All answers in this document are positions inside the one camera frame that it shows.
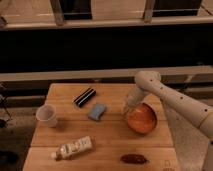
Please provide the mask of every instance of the wooden table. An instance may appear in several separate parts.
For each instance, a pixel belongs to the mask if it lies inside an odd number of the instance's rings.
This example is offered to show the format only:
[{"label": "wooden table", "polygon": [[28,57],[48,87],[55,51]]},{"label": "wooden table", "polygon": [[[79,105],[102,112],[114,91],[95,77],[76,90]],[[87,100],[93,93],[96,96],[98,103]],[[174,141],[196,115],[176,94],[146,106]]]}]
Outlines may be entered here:
[{"label": "wooden table", "polygon": [[[89,86],[97,94],[83,108],[73,100]],[[152,106],[158,118],[156,129],[148,135],[132,131],[123,120],[124,99],[133,84],[52,84],[46,104],[53,104],[59,123],[48,128],[41,123],[32,139],[24,171],[180,171],[174,144],[160,100],[149,95],[145,101]],[[88,119],[87,114],[96,103],[104,103],[107,111],[100,122]],[[73,160],[54,161],[50,154],[64,143],[89,135],[94,149]],[[143,154],[150,163],[125,164],[124,154]]]}]

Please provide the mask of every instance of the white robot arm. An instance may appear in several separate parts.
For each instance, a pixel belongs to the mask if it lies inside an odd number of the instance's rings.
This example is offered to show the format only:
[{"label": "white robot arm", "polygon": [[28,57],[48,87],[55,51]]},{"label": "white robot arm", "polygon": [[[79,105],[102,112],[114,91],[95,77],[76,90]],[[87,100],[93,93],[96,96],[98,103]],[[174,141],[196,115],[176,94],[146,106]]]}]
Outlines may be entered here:
[{"label": "white robot arm", "polygon": [[203,171],[213,170],[213,108],[161,83],[155,71],[140,71],[135,76],[136,88],[127,96],[126,106],[135,107],[148,93],[159,97],[210,139]]}]

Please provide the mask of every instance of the blue sponge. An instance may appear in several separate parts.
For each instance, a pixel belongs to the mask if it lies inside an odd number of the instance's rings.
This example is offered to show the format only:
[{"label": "blue sponge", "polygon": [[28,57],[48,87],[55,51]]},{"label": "blue sponge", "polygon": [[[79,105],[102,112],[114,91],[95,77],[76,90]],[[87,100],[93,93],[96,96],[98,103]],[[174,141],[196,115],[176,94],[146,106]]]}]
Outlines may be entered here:
[{"label": "blue sponge", "polygon": [[104,113],[106,110],[106,106],[101,103],[96,103],[92,110],[89,112],[89,118],[95,121],[99,121],[101,115]]}]

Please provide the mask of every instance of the cup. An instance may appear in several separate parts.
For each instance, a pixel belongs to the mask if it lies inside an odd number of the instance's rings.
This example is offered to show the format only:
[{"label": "cup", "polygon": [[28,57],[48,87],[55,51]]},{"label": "cup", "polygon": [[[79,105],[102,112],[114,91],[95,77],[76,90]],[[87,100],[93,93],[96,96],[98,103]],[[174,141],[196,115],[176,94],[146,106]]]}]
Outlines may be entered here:
[{"label": "cup", "polygon": [[58,123],[55,107],[50,104],[39,107],[36,111],[36,119],[48,127],[55,127]]}]

